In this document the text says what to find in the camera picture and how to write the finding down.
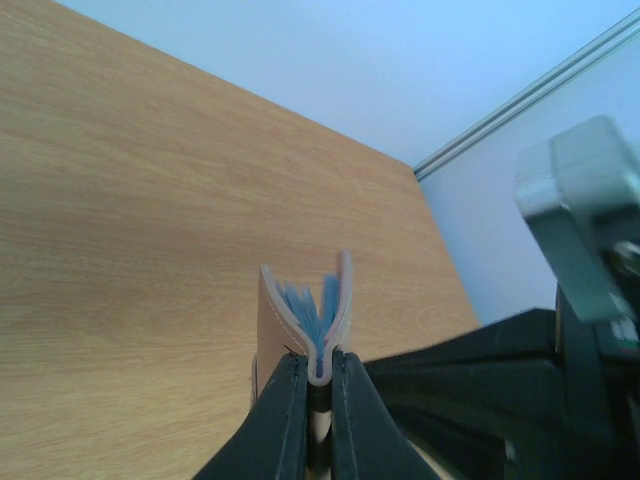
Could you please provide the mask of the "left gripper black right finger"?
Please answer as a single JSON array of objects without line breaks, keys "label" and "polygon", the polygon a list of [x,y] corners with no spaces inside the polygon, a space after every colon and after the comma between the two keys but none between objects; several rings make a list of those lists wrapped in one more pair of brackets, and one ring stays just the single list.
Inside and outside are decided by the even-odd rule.
[{"label": "left gripper black right finger", "polygon": [[333,354],[331,475],[334,479],[436,479],[396,426],[364,364]]}]

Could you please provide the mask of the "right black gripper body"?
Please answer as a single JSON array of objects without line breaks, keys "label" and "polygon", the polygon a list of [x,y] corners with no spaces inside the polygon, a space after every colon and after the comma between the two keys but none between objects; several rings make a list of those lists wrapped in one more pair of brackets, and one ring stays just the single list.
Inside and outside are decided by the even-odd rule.
[{"label": "right black gripper body", "polygon": [[462,479],[635,479],[639,332],[563,295],[365,365],[400,430]]}]

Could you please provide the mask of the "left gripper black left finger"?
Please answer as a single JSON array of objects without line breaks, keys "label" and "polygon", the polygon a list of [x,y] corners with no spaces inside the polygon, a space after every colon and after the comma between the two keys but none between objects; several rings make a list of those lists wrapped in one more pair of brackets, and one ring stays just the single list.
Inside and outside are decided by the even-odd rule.
[{"label": "left gripper black left finger", "polygon": [[307,365],[305,356],[281,358],[242,425],[197,479],[306,477]]}]

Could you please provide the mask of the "pink leather card holder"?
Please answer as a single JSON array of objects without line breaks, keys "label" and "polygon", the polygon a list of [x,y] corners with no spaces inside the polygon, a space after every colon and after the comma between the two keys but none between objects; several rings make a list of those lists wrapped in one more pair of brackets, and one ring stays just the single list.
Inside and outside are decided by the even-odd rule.
[{"label": "pink leather card holder", "polygon": [[257,402],[284,354],[307,358],[307,472],[312,479],[329,479],[332,473],[333,354],[350,349],[352,297],[353,265],[347,251],[338,253],[335,271],[324,276],[320,302],[309,287],[278,281],[266,265],[259,272],[251,402]]}]

